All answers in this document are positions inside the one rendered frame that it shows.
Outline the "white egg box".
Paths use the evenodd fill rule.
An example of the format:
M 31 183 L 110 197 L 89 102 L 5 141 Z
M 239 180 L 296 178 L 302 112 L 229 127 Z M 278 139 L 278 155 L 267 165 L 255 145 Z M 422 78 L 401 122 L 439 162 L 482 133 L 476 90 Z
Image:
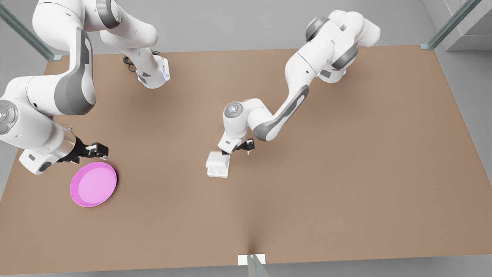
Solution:
M 230 155 L 223 154 L 220 151 L 212 151 L 209 153 L 206 161 L 206 168 L 213 170 L 228 170 L 230 164 Z

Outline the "pink round plate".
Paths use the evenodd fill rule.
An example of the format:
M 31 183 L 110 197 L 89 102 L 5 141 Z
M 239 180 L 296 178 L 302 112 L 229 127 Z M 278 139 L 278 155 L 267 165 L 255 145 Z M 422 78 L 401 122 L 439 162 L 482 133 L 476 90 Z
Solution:
M 114 168 L 105 162 L 92 162 L 76 172 L 69 187 L 74 203 L 95 207 L 111 197 L 117 184 Z

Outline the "silver frame post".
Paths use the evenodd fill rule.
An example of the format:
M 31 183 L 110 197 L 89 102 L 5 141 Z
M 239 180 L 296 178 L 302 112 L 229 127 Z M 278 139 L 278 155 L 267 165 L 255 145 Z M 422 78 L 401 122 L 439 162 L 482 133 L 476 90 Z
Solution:
M 47 61 L 60 61 L 62 55 L 56 55 L 38 39 L 7 7 L 0 3 L 0 19 L 12 28 L 25 42 L 30 44 Z
M 441 46 L 440 43 L 450 32 L 457 27 L 457 25 L 481 2 L 481 0 L 466 0 L 455 14 L 429 39 L 428 42 L 420 44 L 423 50 L 433 50 L 437 46 Z
M 247 266 L 248 277 L 270 277 L 265 269 L 265 254 L 239 255 L 238 265 Z

